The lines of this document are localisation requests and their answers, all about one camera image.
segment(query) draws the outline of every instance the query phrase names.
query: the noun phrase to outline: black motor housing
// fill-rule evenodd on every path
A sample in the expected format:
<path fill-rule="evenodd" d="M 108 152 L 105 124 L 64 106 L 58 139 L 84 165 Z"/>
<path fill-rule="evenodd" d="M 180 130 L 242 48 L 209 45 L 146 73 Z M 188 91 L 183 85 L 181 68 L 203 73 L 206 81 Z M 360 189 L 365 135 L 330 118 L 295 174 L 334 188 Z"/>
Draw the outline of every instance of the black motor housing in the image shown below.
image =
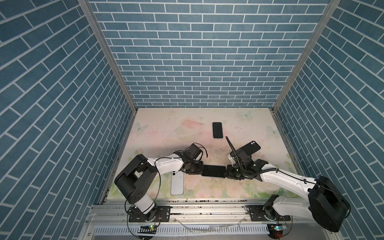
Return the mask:
<path fill-rule="evenodd" d="M 323 228 L 338 232 L 348 211 L 346 200 L 331 180 L 319 177 L 308 195 L 313 219 Z"/>

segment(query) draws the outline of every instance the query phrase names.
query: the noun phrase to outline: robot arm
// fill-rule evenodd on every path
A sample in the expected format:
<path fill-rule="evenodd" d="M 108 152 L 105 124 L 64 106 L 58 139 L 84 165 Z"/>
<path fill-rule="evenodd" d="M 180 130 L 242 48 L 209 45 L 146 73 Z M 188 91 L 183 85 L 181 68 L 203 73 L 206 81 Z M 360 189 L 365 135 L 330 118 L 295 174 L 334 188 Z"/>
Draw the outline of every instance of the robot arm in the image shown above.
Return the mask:
<path fill-rule="evenodd" d="M 147 191 L 156 175 L 179 170 L 188 174 L 201 174 L 202 155 L 202 150 L 195 144 L 184 151 L 158 159 L 147 159 L 139 154 L 116 176 L 114 182 L 127 201 L 141 211 L 141 217 L 149 221 L 156 213 L 156 204 Z"/>
<path fill-rule="evenodd" d="M 289 190 L 301 199 L 285 199 L 272 195 L 264 205 L 265 216 L 274 220 L 279 216 L 294 215 L 314 219 L 325 229 L 338 232 L 350 210 L 348 202 L 334 184 L 326 177 L 314 179 L 280 170 L 268 162 L 251 155 L 260 149 L 252 141 L 238 150 L 234 150 L 227 138 L 234 164 L 227 166 L 225 175 L 229 179 L 257 179 L 269 182 Z M 140 218 L 150 221 L 156 213 L 156 204 L 147 194 L 147 190 L 157 174 L 183 171 L 187 174 L 201 174 L 203 162 L 202 150 L 192 144 L 184 151 L 176 151 L 168 157 L 147 159 L 137 155 L 115 178 L 115 184 L 130 204 L 139 210 Z"/>

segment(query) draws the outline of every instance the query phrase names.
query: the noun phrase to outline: phone screen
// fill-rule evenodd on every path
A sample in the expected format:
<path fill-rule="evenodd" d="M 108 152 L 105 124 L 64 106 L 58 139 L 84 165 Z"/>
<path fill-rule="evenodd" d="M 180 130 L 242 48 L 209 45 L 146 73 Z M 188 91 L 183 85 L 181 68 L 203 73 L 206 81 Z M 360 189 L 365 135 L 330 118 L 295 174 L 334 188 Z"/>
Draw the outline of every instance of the phone screen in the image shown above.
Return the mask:
<path fill-rule="evenodd" d="M 216 138 L 216 139 L 222 139 L 223 138 L 223 127 L 221 125 L 221 122 L 213 122 L 212 123 L 212 130 L 214 133 L 214 138 Z"/>
<path fill-rule="evenodd" d="M 203 165 L 203 172 L 201 176 L 203 177 L 216 177 L 216 178 L 225 178 L 225 166 L 217 165 Z"/>

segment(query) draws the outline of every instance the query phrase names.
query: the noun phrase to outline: mounting plate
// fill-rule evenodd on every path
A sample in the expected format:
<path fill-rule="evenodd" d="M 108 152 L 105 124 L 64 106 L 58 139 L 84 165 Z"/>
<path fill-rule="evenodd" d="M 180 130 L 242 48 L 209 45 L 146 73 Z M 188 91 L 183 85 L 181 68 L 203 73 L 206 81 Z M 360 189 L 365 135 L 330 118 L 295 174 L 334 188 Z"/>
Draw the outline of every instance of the mounting plate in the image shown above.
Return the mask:
<path fill-rule="evenodd" d="M 246 206 L 248 211 L 249 211 L 249 216 L 251 217 L 251 221 L 253 222 L 260 222 L 260 221 L 270 221 L 269 219 L 267 219 L 264 215 L 264 211 L 263 211 L 263 205 L 248 205 Z M 279 221 L 290 221 L 291 220 L 291 216 L 284 216 L 284 217 L 281 217 L 280 216 L 280 219 Z"/>
<path fill-rule="evenodd" d="M 145 222 L 143 219 L 139 217 L 139 214 L 136 213 L 136 211 L 133 210 L 132 213 L 129 215 L 129 222 Z M 169 215 L 170 215 L 170 206 L 158 206 L 156 210 L 156 215 L 160 214 L 161 222 L 169 222 Z"/>

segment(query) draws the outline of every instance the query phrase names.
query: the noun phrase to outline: black bracket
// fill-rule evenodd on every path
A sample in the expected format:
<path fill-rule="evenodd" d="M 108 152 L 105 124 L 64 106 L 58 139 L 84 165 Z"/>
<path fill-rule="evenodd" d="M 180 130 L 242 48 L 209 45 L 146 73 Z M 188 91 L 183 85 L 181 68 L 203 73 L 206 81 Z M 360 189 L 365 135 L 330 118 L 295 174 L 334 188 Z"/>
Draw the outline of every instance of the black bracket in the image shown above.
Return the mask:
<path fill-rule="evenodd" d="M 252 222 L 260 222 L 260 221 L 270 221 L 269 219 L 267 219 L 265 217 L 265 212 L 263 210 L 264 206 L 263 205 L 248 205 L 246 206 L 247 208 L 247 211 L 249 213 L 249 216 L 251 217 L 251 221 Z M 284 216 L 284 218 L 282 216 L 279 217 L 279 221 L 290 221 L 291 220 L 291 216 Z"/>
<path fill-rule="evenodd" d="M 159 217 L 161 222 L 169 222 L 170 215 L 170 206 L 158 206 L 156 209 L 155 216 Z M 129 222 L 145 222 L 145 219 L 142 217 L 141 211 L 138 208 L 132 209 L 131 214 L 129 215 Z"/>

